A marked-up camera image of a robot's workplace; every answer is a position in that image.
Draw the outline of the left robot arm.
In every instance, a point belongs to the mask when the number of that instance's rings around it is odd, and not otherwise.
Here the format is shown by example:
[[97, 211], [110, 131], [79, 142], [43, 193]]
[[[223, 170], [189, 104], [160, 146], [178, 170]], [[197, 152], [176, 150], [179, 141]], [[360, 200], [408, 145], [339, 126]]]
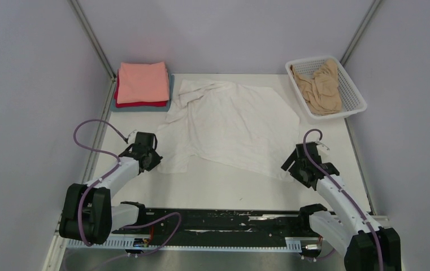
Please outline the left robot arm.
[[145, 205], [123, 201], [113, 206], [111, 199], [128, 181], [160, 164], [157, 144], [154, 133], [137, 132], [134, 142], [118, 156], [115, 170], [86, 184], [72, 184], [67, 189], [59, 235], [91, 246], [104, 243], [124, 226], [135, 234], [143, 233], [148, 226]]

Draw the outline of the white t shirt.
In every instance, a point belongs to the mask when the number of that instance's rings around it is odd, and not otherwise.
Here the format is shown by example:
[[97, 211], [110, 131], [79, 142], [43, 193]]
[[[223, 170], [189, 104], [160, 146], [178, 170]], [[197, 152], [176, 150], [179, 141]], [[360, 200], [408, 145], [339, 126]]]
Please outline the white t shirt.
[[185, 173], [192, 156], [282, 180], [300, 118], [270, 87], [183, 80], [156, 132], [158, 171]]

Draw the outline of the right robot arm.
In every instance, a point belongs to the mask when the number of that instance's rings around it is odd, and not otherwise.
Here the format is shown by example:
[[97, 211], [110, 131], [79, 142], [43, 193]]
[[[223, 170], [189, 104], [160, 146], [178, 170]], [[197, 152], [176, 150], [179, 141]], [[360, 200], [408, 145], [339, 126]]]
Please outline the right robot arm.
[[297, 222], [302, 234], [323, 237], [342, 256], [346, 270], [402, 270], [399, 234], [361, 209], [337, 168], [322, 162], [316, 142], [297, 144], [281, 168], [333, 209], [322, 204], [300, 208]]

